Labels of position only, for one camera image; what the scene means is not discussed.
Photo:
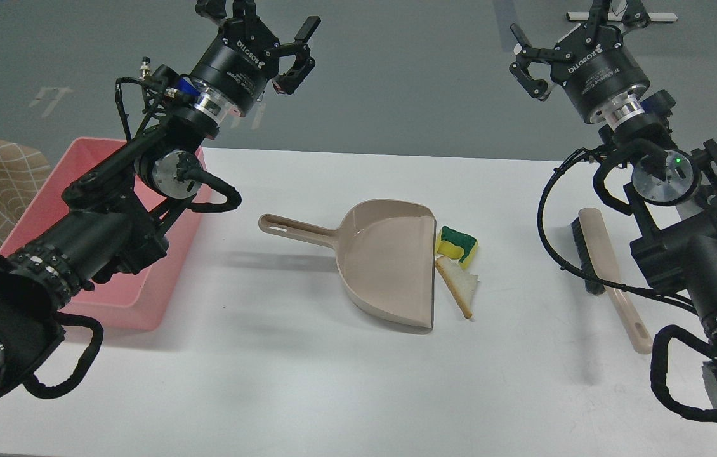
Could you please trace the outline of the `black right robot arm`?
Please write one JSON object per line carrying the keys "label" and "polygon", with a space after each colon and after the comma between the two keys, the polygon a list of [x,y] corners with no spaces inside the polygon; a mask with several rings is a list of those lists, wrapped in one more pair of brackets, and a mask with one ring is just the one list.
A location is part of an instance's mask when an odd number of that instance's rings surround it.
{"label": "black right robot arm", "polygon": [[[536,100],[555,87],[564,90],[582,121],[602,124],[602,144],[579,148],[554,169],[537,209],[537,230],[545,251],[559,265],[590,284],[675,305],[700,319],[704,336],[678,325],[652,339],[650,388],[657,401],[683,419],[717,423],[717,144],[681,150],[671,136],[674,98],[665,90],[647,95],[650,80],[624,44],[624,35],[650,24],[640,1],[628,1],[620,26],[610,19],[611,3],[594,1],[587,18],[552,48],[530,43],[518,24],[510,72]],[[544,209],[553,186],[580,162],[598,165],[593,190],[608,208],[631,216],[640,237],[631,254],[647,287],[621,283],[596,258],[595,231],[579,216],[574,240],[584,266],[558,254],[544,229]]]}

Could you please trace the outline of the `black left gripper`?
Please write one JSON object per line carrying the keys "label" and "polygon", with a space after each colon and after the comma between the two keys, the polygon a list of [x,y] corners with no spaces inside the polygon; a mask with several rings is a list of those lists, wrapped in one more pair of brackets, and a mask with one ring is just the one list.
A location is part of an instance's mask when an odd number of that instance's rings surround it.
{"label": "black left gripper", "polygon": [[[196,1],[195,12],[213,21],[220,29],[210,46],[190,72],[194,80],[204,81],[230,103],[240,117],[254,107],[272,80],[278,95],[293,95],[315,68],[309,40],[321,24],[321,17],[307,17],[291,43],[279,39],[258,18],[254,1]],[[277,60],[294,56],[294,63],[279,74]]]}

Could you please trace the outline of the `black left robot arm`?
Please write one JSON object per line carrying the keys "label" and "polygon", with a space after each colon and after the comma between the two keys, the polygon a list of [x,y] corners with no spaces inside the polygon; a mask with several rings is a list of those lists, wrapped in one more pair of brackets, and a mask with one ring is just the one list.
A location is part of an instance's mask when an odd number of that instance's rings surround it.
{"label": "black left robot arm", "polygon": [[166,234],[185,211],[222,213],[242,202],[201,164],[197,150],[228,114],[244,117],[268,86],[292,95],[312,72],[307,17],[282,43],[253,1],[199,1],[218,32],[187,74],[143,58],[115,82],[126,141],[62,193],[67,214],[8,256],[0,255],[0,397],[16,387],[40,399],[72,392],[100,351],[98,319],[66,314],[83,290],[137,274],[168,252]]}

